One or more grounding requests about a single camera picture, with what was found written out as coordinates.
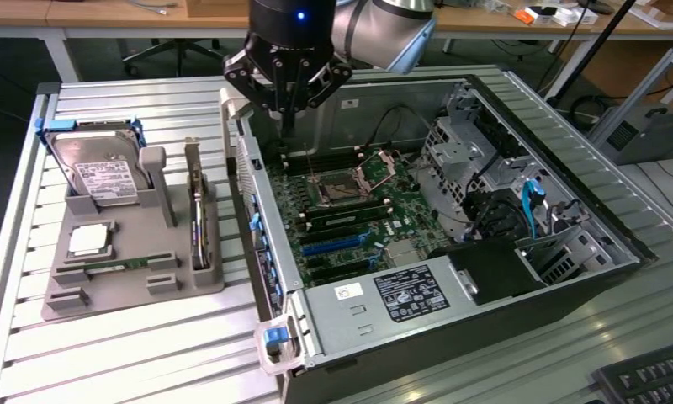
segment hard drive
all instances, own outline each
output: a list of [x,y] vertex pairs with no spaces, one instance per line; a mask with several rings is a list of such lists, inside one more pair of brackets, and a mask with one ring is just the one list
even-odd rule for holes
[[50,122],[41,133],[65,173],[71,195],[89,195],[98,206],[138,202],[137,191],[149,189],[150,181],[138,166],[143,145],[130,121],[74,123]]

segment white sticker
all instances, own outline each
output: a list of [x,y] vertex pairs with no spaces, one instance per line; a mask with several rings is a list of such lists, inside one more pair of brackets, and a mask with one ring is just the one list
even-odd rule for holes
[[334,288],[335,298],[338,300],[349,299],[350,297],[361,296],[364,291],[361,290],[361,284],[345,284],[343,286],[337,286]]
[[341,100],[341,109],[348,108],[358,108],[358,100],[357,99],[342,99]]
[[94,200],[137,196],[137,186],[125,161],[78,162],[74,166]]

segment metal table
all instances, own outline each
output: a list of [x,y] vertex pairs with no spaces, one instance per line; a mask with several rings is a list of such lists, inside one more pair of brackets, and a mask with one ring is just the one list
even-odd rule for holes
[[[434,75],[444,68],[424,68]],[[613,212],[662,257],[560,322],[342,399],[374,402],[584,403],[590,372],[673,343],[673,220],[510,72],[477,74]],[[201,139],[209,180],[229,193],[222,165],[218,77],[63,84],[38,95],[38,117],[98,119],[134,114],[150,144],[166,148],[166,180],[183,181],[181,140]],[[0,402],[277,403],[277,382],[258,369],[251,329],[257,312],[233,226],[222,200],[222,293],[61,322],[39,318],[47,266],[65,205],[63,179],[33,128],[0,236]]]

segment blue cable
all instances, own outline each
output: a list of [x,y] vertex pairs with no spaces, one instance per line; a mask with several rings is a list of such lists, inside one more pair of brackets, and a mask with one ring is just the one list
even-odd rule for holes
[[526,215],[528,225],[530,227],[530,237],[536,238],[536,223],[534,223],[534,215],[530,212],[530,195],[538,194],[545,196],[545,191],[538,184],[538,181],[534,179],[526,180],[524,183],[524,188],[521,190],[521,207],[524,208],[524,214]]

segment orange object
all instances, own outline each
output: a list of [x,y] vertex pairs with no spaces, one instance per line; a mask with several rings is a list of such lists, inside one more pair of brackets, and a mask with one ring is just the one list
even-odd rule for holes
[[516,13],[513,13],[513,16],[526,24],[534,22],[534,18],[530,14],[526,13],[526,10],[518,10]]

